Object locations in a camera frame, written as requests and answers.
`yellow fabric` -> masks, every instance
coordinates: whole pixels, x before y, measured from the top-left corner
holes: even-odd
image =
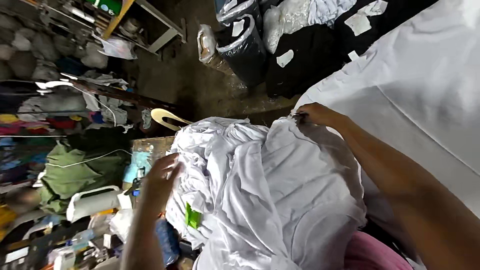
[[[6,205],[0,207],[0,241],[7,235],[7,228],[10,222],[14,221],[17,214]]]
[[[45,128],[45,129],[47,129],[48,126],[47,126],[47,125],[36,125],[36,126],[29,126],[29,127],[27,127],[27,129],[39,129],[39,128]]]
[[[11,124],[18,122],[20,119],[13,114],[0,114],[0,123],[1,124]]]
[[[78,116],[78,115],[71,115],[70,116],[70,119],[74,120],[74,121],[80,121],[82,120],[82,117],[81,116]]]

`wooden table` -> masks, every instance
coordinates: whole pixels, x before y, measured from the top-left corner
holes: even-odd
[[[132,141],[132,152],[149,152],[148,163],[153,165],[157,159],[166,156],[170,150],[175,136],[136,139]],[[131,183],[123,182],[122,189],[127,190],[132,186]]]

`person's left hand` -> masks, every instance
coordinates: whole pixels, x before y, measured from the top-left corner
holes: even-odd
[[[177,157],[178,153],[175,153],[155,161],[152,169],[144,179],[145,183],[142,187],[143,196],[145,196],[144,200],[150,207],[158,208],[157,214],[160,213],[161,208],[167,203],[172,191],[173,181],[183,168],[181,162],[176,166],[172,166]]]

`concrete floor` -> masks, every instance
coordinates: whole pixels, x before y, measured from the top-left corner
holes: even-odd
[[[181,105],[181,114],[191,121],[209,116],[250,116],[256,119],[256,124],[269,125],[272,120],[287,115],[295,105],[299,96],[270,100],[265,84],[247,89],[236,76],[225,75],[198,60],[198,25],[219,29],[214,0],[150,0],[150,3],[178,25],[180,18],[185,18],[187,43],[182,44],[175,38],[159,51],[161,57],[143,49],[136,50],[138,59],[133,64],[138,69],[139,94]],[[148,18],[143,23],[151,43],[166,27],[148,13],[142,17]]]

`green fabric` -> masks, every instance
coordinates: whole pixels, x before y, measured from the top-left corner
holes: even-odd
[[[187,224],[187,226],[190,226],[194,229],[198,229],[198,226],[200,226],[200,218],[201,218],[202,214],[195,211],[195,210],[192,210],[189,203],[187,203],[185,208],[186,208],[185,209],[186,210],[185,211],[185,224]]]
[[[49,164],[70,165],[109,153],[110,149],[97,149],[88,153],[73,149],[68,140],[63,139],[47,155]],[[46,165],[42,177],[43,187],[39,189],[41,208],[49,213],[65,213],[70,198],[78,192],[88,191],[106,185],[120,185],[130,156],[116,151],[105,157],[82,164],[60,168]]]

